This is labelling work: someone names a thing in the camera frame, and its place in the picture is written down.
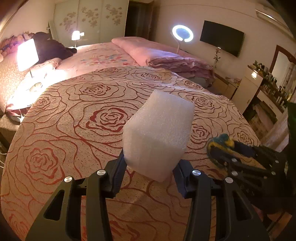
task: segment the bed cover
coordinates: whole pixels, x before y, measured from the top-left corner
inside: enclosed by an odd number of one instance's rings
[[[195,104],[183,159],[210,177],[222,179],[225,172],[207,157],[209,138],[228,133],[238,141],[259,144],[247,121],[226,97],[168,70],[137,67],[133,59],[110,43],[87,48],[84,54],[88,56],[76,60],[79,65],[68,59],[59,68],[72,71],[67,77],[82,75],[46,89],[28,111],[9,149],[1,183],[1,209],[21,240],[25,240],[42,206],[65,176],[88,177],[118,157],[124,124],[154,89]],[[88,73],[110,63],[117,67]],[[181,197],[172,176],[158,183],[128,168],[120,193],[107,200],[107,207],[115,241],[179,241],[183,240],[190,200]],[[85,199],[81,210],[85,241]],[[214,199],[212,210],[210,236],[214,240]]]

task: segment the silver screw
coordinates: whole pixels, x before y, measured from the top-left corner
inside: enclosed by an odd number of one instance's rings
[[[239,174],[237,173],[237,171],[232,171],[231,174],[235,177],[237,177]]]
[[[201,174],[201,172],[200,172],[200,170],[193,170],[193,171],[192,171],[192,174],[193,174],[194,176],[199,176],[199,175]]]
[[[64,182],[69,183],[72,181],[72,177],[65,177]]]
[[[101,169],[101,170],[98,170],[96,173],[97,173],[99,176],[103,176],[103,175],[106,174],[106,171],[105,171],[104,169]]]
[[[226,181],[227,183],[233,183],[233,179],[232,179],[231,177],[227,177],[227,178],[225,178],[225,181]]]

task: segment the foam object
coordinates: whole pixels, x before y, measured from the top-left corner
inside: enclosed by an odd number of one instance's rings
[[[183,156],[194,116],[194,104],[153,91],[123,128],[127,165],[155,181],[164,181]]]

